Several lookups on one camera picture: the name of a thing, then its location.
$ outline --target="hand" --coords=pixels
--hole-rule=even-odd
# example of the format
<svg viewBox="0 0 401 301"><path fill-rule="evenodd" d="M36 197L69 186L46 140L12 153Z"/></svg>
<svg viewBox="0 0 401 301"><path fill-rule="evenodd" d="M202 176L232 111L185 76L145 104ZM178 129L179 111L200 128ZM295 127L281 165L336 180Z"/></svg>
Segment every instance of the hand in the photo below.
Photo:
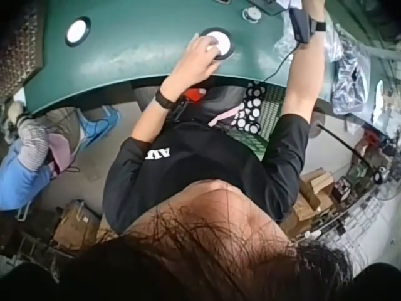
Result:
<svg viewBox="0 0 401 301"><path fill-rule="evenodd" d="M172 102L188 88L208 79L220 66L214 58L220 54L216 39L196 35L189 43L183 57L173 72L165 79L160 91Z"/></svg>
<svg viewBox="0 0 401 301"><path fill-rule="evenodd" d="M24 112L24 103L20 101L14 101L8 108L8 118L9 120L16 125L17 118Z"/></svg>

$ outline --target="gray floor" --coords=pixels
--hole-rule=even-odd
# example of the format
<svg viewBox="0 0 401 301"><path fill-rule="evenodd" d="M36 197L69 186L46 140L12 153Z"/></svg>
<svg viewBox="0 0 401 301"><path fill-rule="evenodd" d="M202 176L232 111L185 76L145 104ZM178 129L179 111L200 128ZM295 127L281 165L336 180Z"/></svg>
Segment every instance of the gray floor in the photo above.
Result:
<svg viewBox="0 0 401 301"><path fill-rule="evenodd" d="M130 100L129 93L130 89L127 87L126 93L123 95L119 93L118 97L121 101ZM72 199L83 199L90 208L101 213L103 185L108 168L120 144L130 135L133 125L140 116L138 106L134 102L120 104L116 108L122 113L122 121L106 139L77 158L75 166L81 169L79 174L65 173L51 183L51 186L42 193L44 207L63 206ZM352 146L362 136L362 130L357 131L355 135L345 132L344 122L333 117L326 118L326 126ZM309 141L303 172L323 167L338 179L346 173L350 159L351 152L323 132ZM386 202L369 231L359 236L358 241L352 242L358 252L360 266L377 260L400 264L401 219L397 218L401 216L399 203L399 200Z"/></svg>

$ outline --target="green workbench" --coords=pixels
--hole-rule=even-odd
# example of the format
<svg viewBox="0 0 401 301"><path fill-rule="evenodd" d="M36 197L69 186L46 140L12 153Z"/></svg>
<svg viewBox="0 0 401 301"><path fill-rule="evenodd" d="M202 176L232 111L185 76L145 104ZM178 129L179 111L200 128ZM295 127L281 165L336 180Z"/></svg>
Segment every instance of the green workbench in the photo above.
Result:
<svg viewBox="0 0 401 301"><path fill-rule="evenodd" d="M341 18L345 18L345 23L352 23L336 1L327 2L334 20L342 24ZM274 44L283 35L283 18L263 14L257 24L251 24L242 18L242 11L251 6L247 0L230 4L214 0L48 0L44 68L24 87L28 109L37 113L94 88L166 76L191 37L215 26L228 30L236 46L217 75L264 80L281 63ZM82 16L91 20L90 34L79 46L69 47L65 43L67 29ZM285 87L288 72L289 63L285 63L269 83ZM320 98L327 102L333 72L333 65L326 63ZM372 75L371 90L376 81L378 77ZM374 99L370 99L360 116L363 120L370 121L373 106Z"/></svg>

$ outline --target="pink strap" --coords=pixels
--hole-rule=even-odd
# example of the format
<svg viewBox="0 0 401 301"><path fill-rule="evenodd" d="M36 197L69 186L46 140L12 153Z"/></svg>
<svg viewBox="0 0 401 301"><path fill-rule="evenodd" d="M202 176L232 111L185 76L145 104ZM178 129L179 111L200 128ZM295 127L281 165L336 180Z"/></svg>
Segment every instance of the pink strap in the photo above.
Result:
<svg viewBox="0 0 401 301"><path fill-rule="evenodd" d="M228 111L221 113L220 115L217 115L216 117L214 117L214 119L209 122L209 127L215 126L219 120L223 120L223 119L237 115L240 106L241 105L238 105L237 107L232 108L231 110L228 110Z"/></svg>
<svg viewBox="0 0 401 301"><path fill-rule="evenodd" d="M49 147L60 172L65 171L71 164L71 152L68 140L60 134L49 134ZM53 177L57 176L55 174L54 162L51 162L49 166Z"/></svg>

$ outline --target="clear plastic bag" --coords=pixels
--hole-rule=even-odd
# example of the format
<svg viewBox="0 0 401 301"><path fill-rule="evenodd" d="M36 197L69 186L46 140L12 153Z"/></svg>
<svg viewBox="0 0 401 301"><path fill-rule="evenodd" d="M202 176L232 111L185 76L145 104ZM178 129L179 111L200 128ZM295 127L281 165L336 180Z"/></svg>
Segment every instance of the clear plastic bag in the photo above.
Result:
<svg viewBox="0 0 401 301"><path fill-rule="evenodd" d="M335 114L358 113L368 99L370 55L365 45L336 26L344 54L335 62L335 84L331 105Z"/></svg>
<svg viewBox="0 0 401 301"><path fill-rule="evenodd" d="M326 39L325 39L325 55L328 61L339 60L343 56L343 47L335 30L333 21L330 15L326 14ZM284 35L277 41L274 45L275 52L278 53L280 60L283 60L285 56L288 55L294 47L296 46L296 41L294 39L293 25L291 24L291 19L289 18L289 12L285 11L282 13L284 18Z"/></svg>

